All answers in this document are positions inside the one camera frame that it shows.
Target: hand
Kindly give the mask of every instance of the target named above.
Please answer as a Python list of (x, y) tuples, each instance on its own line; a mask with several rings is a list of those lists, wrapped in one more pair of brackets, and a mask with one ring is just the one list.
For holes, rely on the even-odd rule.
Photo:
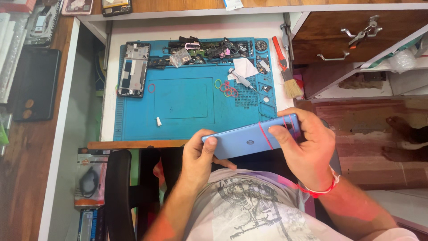
[(214, 156), (217, 146), (217, 138), (209, 137), (205, 144), (202, 137), (214, 134), (212, 130), (202, 129), (196, 132), (183, 151), (183, 167), (179, 180), (185, 182), (194, 191), (200, 191), (207, 183), (211, 174), (211, 163), (220, 164), (224, 167), (236, 170), (236, 165), (227, 159), (218, 160)]
[(306, 142), (297, 144), (287, 128), (272, 126), (269, 133), (279, 142), (288, 167), (309, 189), (317, 192), (327, 190), (333, 181), (329, 167), (336, 140), (332, 130), (326, 128), (312, 112), (288, 108), (278, 116), (296, 113), (301, 122)]

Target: screwdriver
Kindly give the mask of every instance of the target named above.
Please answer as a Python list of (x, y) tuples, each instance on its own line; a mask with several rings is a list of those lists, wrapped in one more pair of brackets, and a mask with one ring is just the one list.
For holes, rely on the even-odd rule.
[(239, 74), (237, 74), (235, 72), (234, 68), (230, 68), (229, 69), (229, 74), (235, 75), (236, 78), (238, 79), (238, 81), (241, 82), (245, 87), (253, 89), (255, 92), (259, 93), (256, 89), (254, 89), (254, 87), (251, 85), (251, 83), (246, 78), (244, 78), (244, 77), (240, 76)]

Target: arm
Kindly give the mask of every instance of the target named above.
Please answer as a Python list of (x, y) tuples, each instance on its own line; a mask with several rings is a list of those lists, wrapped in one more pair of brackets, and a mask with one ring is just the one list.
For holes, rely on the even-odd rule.
[(214, 133), (202, 129), (184, 145), (180, 177), (156, 220), (144, 236), (145, 241), (182, 240), (196, 196), (208, 182), (211, 163), (236, 170), (236, 165), (232, 162), (214, 157), (217, 145), (215, 137), (208, 138), (205, 144), (202, 142), (203, 136)]
[[(297, 108), (278, 112), (296, 113), (306, 142), (297, 144), (287, 128), (273, 126), (269, 132), (278, 140), (290, 170), (309, 189), (327, 190), (333, 180), (329, 162), (335, 148), (335, 134), (313, 113)], [(397, 225), (391, 215), (344, 177), (336, 187), (319, 197), (339, 231), (353, 240), (373, 240)]]

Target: blue smartphone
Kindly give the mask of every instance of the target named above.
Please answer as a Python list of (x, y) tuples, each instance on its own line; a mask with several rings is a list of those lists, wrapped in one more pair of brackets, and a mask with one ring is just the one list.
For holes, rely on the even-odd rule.
[(214, 136), (217, 147), (214, 152), (218, 159), (240, 157), (261, 151), (280, 148), (278, 141), (268, 132), (271, 126), (284, 126), (295, 140), (300, 137), (300, 126), (296, 114), (265, 120), (244, 127), (203, 136), (202, 141)]

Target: forearm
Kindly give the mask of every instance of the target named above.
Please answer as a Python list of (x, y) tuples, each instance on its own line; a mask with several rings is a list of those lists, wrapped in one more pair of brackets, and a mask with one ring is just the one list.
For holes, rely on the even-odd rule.
[(385, 209), (344, 177), (319, 200), (339, 231), (353, 240), (364, 237), (373, 240), (382, 232), (397, 227)]
[(175, 241), (183, 238), (197, 191), (189, 182), (178, 180), (159, 215), (148, 229), (144, 241)]

